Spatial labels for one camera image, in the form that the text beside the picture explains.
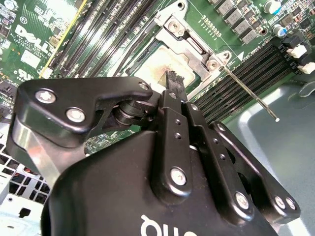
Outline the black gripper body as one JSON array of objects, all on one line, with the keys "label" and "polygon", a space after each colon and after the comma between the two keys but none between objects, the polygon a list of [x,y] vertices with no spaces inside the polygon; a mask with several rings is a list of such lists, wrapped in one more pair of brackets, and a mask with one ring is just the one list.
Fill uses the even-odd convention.
[{"label": "black gripper body", "polygon": [[257,213],[245,225],[215,208],[197,151],[190,150],[193,189],[177,206],[161,202],[150,180],[155,133],[146,131],[68,168],[41,217],[44,236],[274,236]]}]

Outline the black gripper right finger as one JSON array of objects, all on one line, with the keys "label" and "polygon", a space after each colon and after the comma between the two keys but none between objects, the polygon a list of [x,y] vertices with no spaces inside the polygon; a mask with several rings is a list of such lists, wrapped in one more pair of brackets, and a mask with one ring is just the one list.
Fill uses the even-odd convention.
[{"label": "black gripper right finger", "polygon": [[272,226],[300,217],[295,200],[220,122],[176,102],[176,225]]}]

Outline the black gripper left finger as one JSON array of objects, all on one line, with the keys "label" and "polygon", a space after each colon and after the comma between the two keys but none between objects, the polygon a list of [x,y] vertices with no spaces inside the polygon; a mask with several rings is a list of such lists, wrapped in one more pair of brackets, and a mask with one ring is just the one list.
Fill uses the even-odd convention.
[{"label": "black gripper left finger", "polygon": [[16,92],[7,149],[41,174],[51,192],[59,176],[85,158],[88,139],[132,125],[157,135],[154,194],[168,205],[192,193],[189,116],[183,78],[166,77],[158,93],[137,77],[30,80]]}]

